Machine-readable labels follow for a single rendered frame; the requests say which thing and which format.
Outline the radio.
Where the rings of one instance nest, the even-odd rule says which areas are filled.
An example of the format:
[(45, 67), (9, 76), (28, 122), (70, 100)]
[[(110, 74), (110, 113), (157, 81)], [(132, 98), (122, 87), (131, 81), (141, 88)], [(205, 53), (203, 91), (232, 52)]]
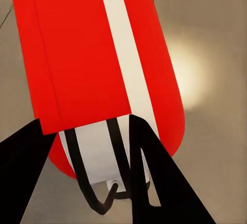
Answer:
[[(154, 0), (13, 0), (35, 119), (57, 133), (48, 157), (104, 215), (131, 199), (129, 115), (170, 157), (185, 116)], [(147, 190), (148, 165), (141, 148)], [(101, 203), (91, 184), (107, 181)]]

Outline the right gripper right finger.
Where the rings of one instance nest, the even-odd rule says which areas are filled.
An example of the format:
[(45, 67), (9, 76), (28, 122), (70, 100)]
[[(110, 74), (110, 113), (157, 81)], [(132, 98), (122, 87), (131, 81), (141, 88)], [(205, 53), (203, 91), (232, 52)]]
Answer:
[[(133, 224), (216, 224), (148, 122), (129, 115)], [(149, 203), (141, 148), (161, 203)]]

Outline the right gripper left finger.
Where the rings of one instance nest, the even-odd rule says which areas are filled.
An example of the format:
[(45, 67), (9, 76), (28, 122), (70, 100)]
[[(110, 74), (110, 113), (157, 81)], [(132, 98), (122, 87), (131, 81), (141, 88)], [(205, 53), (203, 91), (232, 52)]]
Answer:
[(0, 224), (20, 224), (56, 135), (38, 118), (0, 143)]

